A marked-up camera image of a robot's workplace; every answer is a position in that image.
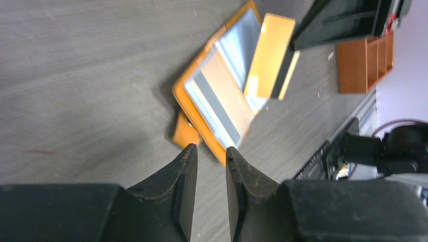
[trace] wooden shelf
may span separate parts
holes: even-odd
[[[394,66],[394,35],[339,44],[337,58],[340,92],[368,93]]]

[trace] orange folder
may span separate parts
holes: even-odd
[[[205,47],[202,49],[201,53],[196,57],[196,59],[190,64],[188,69],[183,73],[183,75],[178,79],[173,87],[173,95],[178,101],[179,105],[183,109],[185,115],[189,118],[190,122],[202,136],[203,140],[206,142],[210,150],[216,156],[216,158],[223,165],[226,165],[226,149],[217,141],[217,139],[212,134],[207,123],[205,122],[202,115],[199,113],[197,107],[191,100],[190,96],[185,91],[184,85],[185,82],[193,75],[193,73],[199,68],[199,66],[205,61],[208,55],[212,51],[212,47],[215,42],[221,38],[227,31],[230,29],[249,9],[252,9],[257,16],[257,19],[261,23],[261,18],[258,13],[258,10],[253,1],[247,2],[242,6],[235,15],[233,15],[225,25],[223,25],[217,33],[207,42]]]

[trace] cable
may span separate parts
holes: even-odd
[[[404,123],[411,123],[411,124],[414,124],[414,125],[417,125],[417,124],[426,124],[426,125],[428,125],[427,121],[424,121],[424,120],[421,120],[421,119],[415,119],[415,118],[395,119],[395,120],[386,122],[383,125],[381,125],[378,128],[376,128],[373,131],[373,133],[371,134],[371,136],[375,137],[380,131],[382,131],[383,129],[385,129],[385,128],[391,126],[391,125],[404,124]],[[358,164],[355,164],[355,167],[352,169],[351,173],[348,175],[348,179],[352,178],[352,176],[355,174],[355,170],[357,169],[357,167],[358,167]],[[376,177],[375,179],[383,179],[383,178],[386,178],[386,177],[391,176],[391,175],[393,175],[393,174],[391,173],[391,174],[388,174],[388,175],[383,175],[383,176],[380,176],[380,177]]]

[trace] orange binder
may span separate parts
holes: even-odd
[[[173,95],[175,99],[178,101],[184,113],[189,118],[190,122],[193,124],[199,134],[202,136],[203,140],[206,142],[210,150],[213,152],[219,162],[221,162],[223,165],[226,165],[226,149],[218,142],[218,140],[212,134],[210,128],[208,127],[208,124],[205,122],[204,118],[199,113],[192,99],[186,92],[184,85],[185,82],[188,81],[195,73],[195,71],[201,66],[201,64],[205,61],[208,55],[211,54],[215,42],[219,38],[221,38],[227,32],[227,30],[230,29],[249,9],[254,11],[258,21],[261,24],[261,18],[254,2],[247,2],[207,42],[201,53],[199,53],[196,59],[190,64],[188,69],[183,73],[183,75],[178,79],[178,81],[173,87]]]
[[[248,24],[257,29],[233,28],[239,20],[247,21],[248,14]],[[198,132],[225,165],[226,148],[239,146],[266,99],[283,99],[299,57],[289,45],[294,27],[295,20],[273,14],[266,14],[262,25],[253,1],[242,6],[175,83],[173,95],[184,114],[179,117],[174,142],[182,147],[199,142]],[[231,33],[241,40],[245,36],[247,49],[235,45]],[[230,43],[222,42],[229,37]],[[234,58],[243,54],[245,59]],[[184,115],[191,125],[184,122]]]

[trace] white wall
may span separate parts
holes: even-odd
[[[394,69],[377,86],[378,126],[397,118],[428,120],[427,10],[427,0],[413,0],[394,36]]]

